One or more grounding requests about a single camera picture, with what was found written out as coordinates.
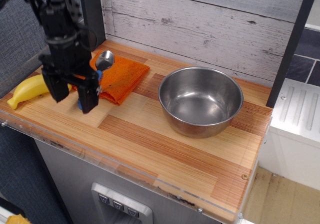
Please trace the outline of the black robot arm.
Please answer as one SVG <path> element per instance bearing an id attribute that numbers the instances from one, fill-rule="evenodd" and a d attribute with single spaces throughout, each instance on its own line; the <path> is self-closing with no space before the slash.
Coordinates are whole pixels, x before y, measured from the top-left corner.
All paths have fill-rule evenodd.
<path id="1" fill-rule="evenodd" d="M 0 0 L 1 7 L 9 0 Z M 77 87 L 83 113 L 99 101 L 99 75 L 90 67 L 90 29 L 80 24 L 80 5 L 75 0 L 25 0 L 44 29 L 50 54 L 39 57 L 42 75 L 56 102 L 69 95 L 68 84 Z"/>

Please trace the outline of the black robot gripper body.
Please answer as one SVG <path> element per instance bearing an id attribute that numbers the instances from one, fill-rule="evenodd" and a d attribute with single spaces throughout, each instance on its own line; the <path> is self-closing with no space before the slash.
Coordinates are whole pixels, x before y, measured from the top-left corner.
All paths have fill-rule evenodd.
<path id="1" fill-rule="evenodd" d="M 45 35 L 50 54 L 42 55 L 42 74 L 48 88 L 97 88 L 98 74 L 90 67 L 89 34 Z"/>

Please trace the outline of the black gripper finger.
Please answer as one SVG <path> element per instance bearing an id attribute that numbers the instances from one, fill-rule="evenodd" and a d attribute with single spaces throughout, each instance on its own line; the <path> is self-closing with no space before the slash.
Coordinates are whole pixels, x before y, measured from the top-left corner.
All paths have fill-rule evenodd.
<path id="1" fill-rule="evenodd" d="M 42 76 L 44 78 L 44 82 L 52 96 L 52 98 L 56 101 L 56 103 L 61 102 L 69 95 L 68 83 L 62 78 L 48 70 L 42 71 Z"/>
<path id="2" fill-rule="evenodd" d="M 76 81 L 78 99 L 84 114 L 89 113 L 98 105 L 100 85 L 97 78 L 80 79 Z"/>

